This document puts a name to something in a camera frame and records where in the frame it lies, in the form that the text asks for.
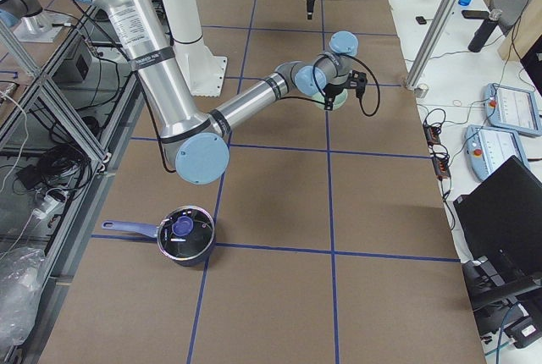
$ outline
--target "clear plastic bag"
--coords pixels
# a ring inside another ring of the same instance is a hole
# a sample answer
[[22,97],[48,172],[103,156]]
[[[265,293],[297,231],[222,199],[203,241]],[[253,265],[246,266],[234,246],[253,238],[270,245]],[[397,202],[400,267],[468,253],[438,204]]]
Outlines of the clear plastic bag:
[[41,296],[43,250],[21,247],[0,254],[0,351],[25,342]]

